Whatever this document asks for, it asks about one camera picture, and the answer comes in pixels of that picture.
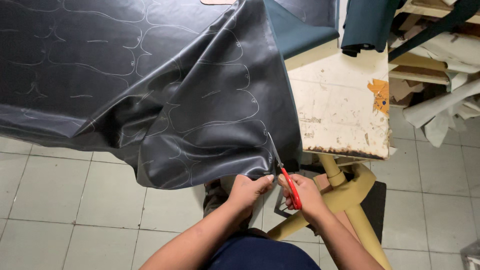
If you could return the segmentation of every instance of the scissors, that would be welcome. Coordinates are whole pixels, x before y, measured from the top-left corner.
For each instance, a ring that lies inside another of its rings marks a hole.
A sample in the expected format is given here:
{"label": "scissors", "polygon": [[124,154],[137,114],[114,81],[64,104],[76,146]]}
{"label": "scissors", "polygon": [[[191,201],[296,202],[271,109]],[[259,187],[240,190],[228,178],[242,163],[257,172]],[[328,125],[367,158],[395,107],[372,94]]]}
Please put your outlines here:
{"label": "scissors", "polygon": [[277,161],[278,166],[282,170],[283,176],[285,176],[285,179],[287,180],[288,186],[290,187],[290,198],[292,199],[293,202],[293,208],[295,210],[300,210],[301,209],[301,202],[300,202],[300,196],[297,192],[297,189],[295,188],[295,185],[293,184],[292,179],[288,175],[287,171],[285,168],[283,168],[283,163],[280,161],[280,157],[278,155],[278,152],[276,151],[275,144],[273,143],[272,136],[270,135],[270,132],[268,133],[268,136],[270,137],[270,141],[272,142],[273,146],[273,154],[275,155],[275,159]]}

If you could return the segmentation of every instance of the scissor blade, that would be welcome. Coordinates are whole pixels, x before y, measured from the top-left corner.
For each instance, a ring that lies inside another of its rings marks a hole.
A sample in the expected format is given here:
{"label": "scissor blade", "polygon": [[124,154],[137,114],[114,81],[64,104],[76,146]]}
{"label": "scissor blade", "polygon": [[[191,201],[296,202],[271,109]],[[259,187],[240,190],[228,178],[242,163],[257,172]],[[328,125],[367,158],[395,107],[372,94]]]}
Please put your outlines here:
{"label": "scissor blade", "polygon": [[277,161],[277,164],[280,168],[283,168],[282,161],[280,160],[280,156],[278,155],[278,152],[276,151],[276,147],[275,147],[275,144],[273,143],[273,139],[272,139],[272,136],[270,135],[270,132],[268,133],[268,136],[270,137],[270,141],[272,142],[273,155],[275,155],[275,159]]}

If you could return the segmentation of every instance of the black leather sheet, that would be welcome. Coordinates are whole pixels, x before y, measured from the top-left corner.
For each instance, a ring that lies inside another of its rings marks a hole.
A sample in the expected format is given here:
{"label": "black leather sheet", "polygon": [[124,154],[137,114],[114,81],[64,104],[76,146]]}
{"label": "black leather sheet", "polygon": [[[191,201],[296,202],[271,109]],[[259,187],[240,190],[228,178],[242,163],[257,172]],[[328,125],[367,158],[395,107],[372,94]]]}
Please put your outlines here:
{"label": "black leather sheet", "polygon": [[267,132],[297,168],[297,114],[263,0],[0,6],[0,134],[109,151],[155,188],[270,174]]}

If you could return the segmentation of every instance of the person's right hand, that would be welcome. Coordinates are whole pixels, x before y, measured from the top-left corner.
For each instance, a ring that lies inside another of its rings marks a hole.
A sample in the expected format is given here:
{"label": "person's right hand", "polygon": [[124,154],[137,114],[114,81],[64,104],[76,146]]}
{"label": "person's right hand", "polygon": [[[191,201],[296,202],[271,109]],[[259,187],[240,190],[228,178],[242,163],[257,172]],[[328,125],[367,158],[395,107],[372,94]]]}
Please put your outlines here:
{"label": "person's right hand", "polygon": [[[290,178],[300,197],[302,215],[308,223],[312,224],[314,222],[314,216],[326,209],[326,204],[318,191],[317,185],[315,185],[312,179],[298,174],[291,174]],[[285,201],[286,206],[289,210],[293,210],[293,202],[290,198],[290,187],[285,176],[282,174],[278,176],[278,184],[283,187],[283,196],[287,198]]]}

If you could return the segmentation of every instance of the teal fabric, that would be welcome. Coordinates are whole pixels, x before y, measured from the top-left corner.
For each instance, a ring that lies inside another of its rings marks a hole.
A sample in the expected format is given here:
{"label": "teal fabric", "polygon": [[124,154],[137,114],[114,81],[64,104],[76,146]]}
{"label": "teal fabric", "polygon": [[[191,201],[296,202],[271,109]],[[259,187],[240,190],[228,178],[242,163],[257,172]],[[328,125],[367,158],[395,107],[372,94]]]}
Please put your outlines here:
{"label": "teal fabric", "polygon": [[265,0],[265,5],[275,32],[276,46],[284,59],[339,37],[335,28],[304,24],[274,0]]}
{"label": "teal fabric", "polygon": [[343,25],[343,53],[356,57],[360,49],[383,52],[399,3],[400,0],[349,0]]}

